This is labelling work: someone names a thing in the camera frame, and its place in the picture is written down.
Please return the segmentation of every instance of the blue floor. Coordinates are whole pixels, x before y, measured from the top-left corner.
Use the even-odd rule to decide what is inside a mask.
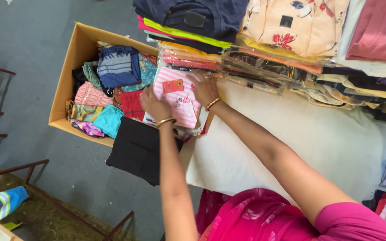
[[[106,166],[109,147],[47,125],[75,21],[146,43],[129,0],[0,0],[0,68],[17,73],[2,105],[0,133],[8,137],[0,144],[0,167],[50,159],[38,187],[111,225],[133,210],[129,233],[158,241],[159,188]],[[197,209],[201,188],[190,191]]]

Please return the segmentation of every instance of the bracelet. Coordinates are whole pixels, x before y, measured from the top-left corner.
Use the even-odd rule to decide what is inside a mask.
[[[164,119],[162,121],[159,121],[158,124],[156,125],[156,128],[158,129],[161,125],[163,125],[166,122],[170,122],[170,121],[172,121],[172,123],[174,124],[175,122],[177,122],[177,119],[175,119],[175,118],[168,118],[168,119]]]
[[[210,109],[213,105],[217,104],[217,102],[219,102],[220,100],[221,100],[221,97],[218,97],[218,98],[216,98],[214,101],[212,101],[211,103],[209,103],[209,105],[206,107],[206,111],[209,112],[209,109]]]

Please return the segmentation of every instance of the turquoise fabric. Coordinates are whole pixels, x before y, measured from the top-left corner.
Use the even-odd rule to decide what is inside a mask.
[[[139,70],[141,71],[141,83],[137,85],[121,86],[124,92],[132,92],[142,90],[154,81],[156,76],[157,67],[148,59],[139,54]]]
[[[119,108],[113,105],[107,105],[107,107],[102,110],[101,114],[96,117],[93,125],[115,139],[121,123],[120,118],[122,116],[124,116],[124,114]]]

